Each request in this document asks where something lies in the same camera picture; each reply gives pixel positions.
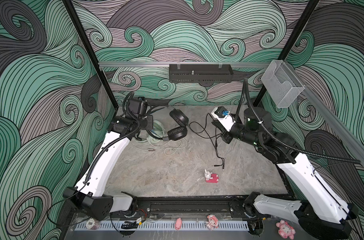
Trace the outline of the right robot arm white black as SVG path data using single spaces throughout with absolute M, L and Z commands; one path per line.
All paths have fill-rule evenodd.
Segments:
M 231 114 L 225 107 L 215 108 L 213 124 L 220 129 L 223 141 L 236 139 L 252 145 L 256 152 L 281 169 L 304 194 L 303 201 L 271 198 L 258 192 L 251 193 L 243 208 L 249 217 L 265 215 L 281 218 L 279 234 L 285 239 L 293 237 L 293 222 L 319 240 L 344 240 L 352 233 L 350 221 L 359 210 L 334 192 L 313 167 L 310 153 L 301 150 L 288 134 L 273 130 L 272 116 L 266 110 L 250 105 L 244 111 L 244 120 Z

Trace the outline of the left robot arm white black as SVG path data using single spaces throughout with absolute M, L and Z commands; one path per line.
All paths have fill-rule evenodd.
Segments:
M 126 100 L 126 113 L 116 116 L 108 126 L 105 139 L 86 173 L 74 187 L 64 190 L 63 197 L 73 207 L 98 221 L 112 214 L 132 216 L 137 211 L 137 198 L 128 193 L 105 194 L 109 176 L 131 139 L 144 130 L 152 119 L 147 117 L 144 97 Z

